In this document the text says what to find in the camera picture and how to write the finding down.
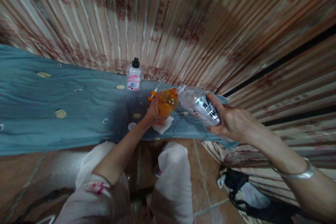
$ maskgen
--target curtain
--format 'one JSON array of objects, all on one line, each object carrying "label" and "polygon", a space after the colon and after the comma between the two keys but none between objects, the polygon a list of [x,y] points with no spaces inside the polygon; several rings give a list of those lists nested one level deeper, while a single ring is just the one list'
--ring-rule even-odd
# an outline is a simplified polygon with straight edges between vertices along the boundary
[{"label": "curtain", "polygon": [[[336,181],[336,113],[269,126],[301,156]],[[249,182],[271,198],[299,205],[294,194],[274,172],[267,158],[250,145],[227,150],[215,142],[203,141],[208,152],[222,165],[248,174]]]},{"label": "curtain", "polygon": [[[336,24],[336,0],[0,0],[1,43],[45,58],[125,74],[138,57],[145,79],[237,87]],[[336,35],[227,97],[261,122],[336,102]],[[269,128],[336,179],[336,113]],[[297,204],[251,146],[203,142],[263,193]]]},{"label": "curtain", "polygon": [[0,0],[3,43],[222,95],[335,23],[335,0]]}]

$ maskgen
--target black pump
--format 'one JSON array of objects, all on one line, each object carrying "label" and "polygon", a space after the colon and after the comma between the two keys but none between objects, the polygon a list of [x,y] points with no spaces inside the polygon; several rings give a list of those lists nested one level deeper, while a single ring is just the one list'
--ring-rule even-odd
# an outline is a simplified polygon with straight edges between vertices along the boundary
[{"label": "black pump", "polygon": [[140,62],[138,58],[134,58],[134,60],[132,61],[132,67],[134,68],[139,68],[140,66]]}]

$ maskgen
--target hand soap bottle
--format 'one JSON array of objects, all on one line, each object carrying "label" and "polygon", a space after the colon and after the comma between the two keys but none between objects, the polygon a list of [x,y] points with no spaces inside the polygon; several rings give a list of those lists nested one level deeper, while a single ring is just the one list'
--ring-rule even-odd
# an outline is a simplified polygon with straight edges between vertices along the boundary
[{"label": "hand soap bottle", "polygon": [[132,91],[139,91],[141,81],[144,77],[138,58],[134,58],[132,64],[127,67],[127,88]]}]

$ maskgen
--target left hand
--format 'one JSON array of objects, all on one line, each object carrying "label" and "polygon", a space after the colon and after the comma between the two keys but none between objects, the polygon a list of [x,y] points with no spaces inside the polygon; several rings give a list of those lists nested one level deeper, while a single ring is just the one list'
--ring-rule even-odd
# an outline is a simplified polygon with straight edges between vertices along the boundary
[{"label": "left hand", "polygon": [[150,103],[149,109],[145,115],[145,117],[142,119],[146,122],[146,125],[148,127],[151,127],[161,121],[166,120],[168,117],[164,117],[160,115],[159,110],[158,110],[158,97],[161,95],[161,92],[159,92],[153,101]]}]

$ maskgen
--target white napkin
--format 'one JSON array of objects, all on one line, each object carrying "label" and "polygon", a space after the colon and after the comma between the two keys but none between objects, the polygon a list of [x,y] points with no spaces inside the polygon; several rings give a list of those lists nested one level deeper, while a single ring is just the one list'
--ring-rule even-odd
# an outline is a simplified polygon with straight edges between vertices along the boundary
[{"label": "white napkin", "polygon": [[169,129],[169,127],[171,126],[173,120],[174,120],[174,118],[172,116],[169,116],[161,124],[155,124],[155,125],[153,125],[153,129],[155,131],[159,132],[162,135],[167,129]]}]

